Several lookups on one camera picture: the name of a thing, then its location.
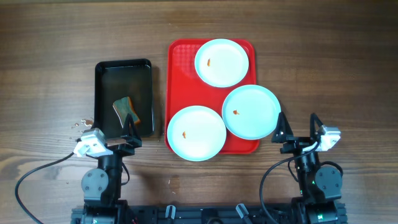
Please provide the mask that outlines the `green orange sponge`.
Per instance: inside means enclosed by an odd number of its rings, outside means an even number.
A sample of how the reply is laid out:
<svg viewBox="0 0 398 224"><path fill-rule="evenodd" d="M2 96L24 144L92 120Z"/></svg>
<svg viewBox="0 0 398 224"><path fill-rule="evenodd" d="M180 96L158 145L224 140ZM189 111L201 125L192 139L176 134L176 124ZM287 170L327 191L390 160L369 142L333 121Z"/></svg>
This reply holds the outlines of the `green orange sponge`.
<svg viewBox="0 0 398 224"><path fill-rule="evenodd" d="M113 103L113 109L115 110L122 127L124 127L126 116L129 114L132 116L134 124L139 124L141 122L134 110L132 100L129 96L116 100Z"/></svg>

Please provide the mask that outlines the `pale blue plate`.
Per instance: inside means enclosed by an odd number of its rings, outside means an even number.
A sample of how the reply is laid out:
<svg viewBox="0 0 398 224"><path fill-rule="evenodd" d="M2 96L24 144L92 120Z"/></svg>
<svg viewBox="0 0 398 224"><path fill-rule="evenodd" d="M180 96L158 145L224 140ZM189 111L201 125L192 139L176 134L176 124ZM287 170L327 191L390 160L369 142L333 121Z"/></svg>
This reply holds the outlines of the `pale blue plate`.
<svg viewBox="0 0 398 224"><path fill-rule="evenodd" d="M273 92L259 85L243 85L225 98L221 115L232 134L258 140L275 130L280 112L280 103Z"/></svg>
<svg viewBox="0 0 398 224"><path fill-rule="evenodd" d="M216 156L226 142L221 116L205 106L178 111L167 126L167 142L182 159L200 162Z"/></svg>
<svg viewBox="0 0 398 224"><path fill-rule="evenodd" d="M208 85L226 88L243 80L249 70L249 58L235 41L213 39L198 49L194 67Z"/></svg>

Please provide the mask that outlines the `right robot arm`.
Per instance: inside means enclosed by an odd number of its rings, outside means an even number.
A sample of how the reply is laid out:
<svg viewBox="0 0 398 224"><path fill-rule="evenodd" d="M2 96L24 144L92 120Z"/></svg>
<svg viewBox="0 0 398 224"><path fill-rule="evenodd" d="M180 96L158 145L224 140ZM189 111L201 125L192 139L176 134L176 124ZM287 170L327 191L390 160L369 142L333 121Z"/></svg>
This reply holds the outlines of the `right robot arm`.
<svg viewBox="0 0 398 224"><path fill-rule="evenodd" d="M292 199L297 223L347 223L345 205L339 203L343 169L332 161L321 162L318 154L331 149L341 138L336 127L325 126L316 114L310 116L309 137L295 137L283 112L279 113L273 143L282 143L282 154L292 154L300 197Z"/></svg>

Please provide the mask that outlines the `pale blue plate top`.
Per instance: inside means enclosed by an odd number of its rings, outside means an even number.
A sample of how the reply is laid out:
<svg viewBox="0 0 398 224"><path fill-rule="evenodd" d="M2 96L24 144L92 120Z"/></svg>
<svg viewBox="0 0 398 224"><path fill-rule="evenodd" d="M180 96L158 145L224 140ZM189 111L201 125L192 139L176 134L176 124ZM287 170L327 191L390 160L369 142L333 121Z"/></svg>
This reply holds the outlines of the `pale blue plate top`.
<svg viewBox="0 0 398 224"><path fill-rule="evenodd" d="M249 58L235 41L213 39L198 49L194 67L208 85L226 88L243 80L249 70Z"/></svg>

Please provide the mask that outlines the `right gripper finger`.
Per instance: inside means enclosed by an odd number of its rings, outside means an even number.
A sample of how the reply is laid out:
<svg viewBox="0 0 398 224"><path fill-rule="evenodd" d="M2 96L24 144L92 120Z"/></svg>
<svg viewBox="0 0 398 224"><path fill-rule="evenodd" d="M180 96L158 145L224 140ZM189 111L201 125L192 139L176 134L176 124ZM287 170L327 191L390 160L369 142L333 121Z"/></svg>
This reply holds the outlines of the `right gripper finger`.
<svg viewBox="0 0 398 224"><path fill-rule="evenodd" d="M284 112L281 111L278 115L277 125L275 127L271 141L273 143L285 143L287 141L292 141L293 138L294 134L290 127L290 124L287 121Z"/></svg>
<svg viewBox="0 0 398 224"><path fill-rule="evenodd" d="M323 126L323 123L315 113L312 113L310 115L310 137L313 140L318 139L318 129L316 128L316 126L321 128Z"/></svg>

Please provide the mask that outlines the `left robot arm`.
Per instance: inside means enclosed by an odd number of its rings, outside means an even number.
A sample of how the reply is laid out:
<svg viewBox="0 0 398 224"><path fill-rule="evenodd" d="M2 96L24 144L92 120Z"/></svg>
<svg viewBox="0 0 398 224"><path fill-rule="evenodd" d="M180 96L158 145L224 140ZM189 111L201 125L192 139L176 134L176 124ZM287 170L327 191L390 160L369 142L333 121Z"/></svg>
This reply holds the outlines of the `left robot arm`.
<svg viewBox="0 0 398 224"><path fill-rule="evenodd" d="M83 210L73 212L72 223L135 223L134 212L126 200L121 200L123 157L132 156L135 148L142 146L131 114L126 115L123 130L116 143L110 146L99 128L83 132L74 153L93 157L98 161L95 169L89 170L81 180L84 193Z"/></svg>

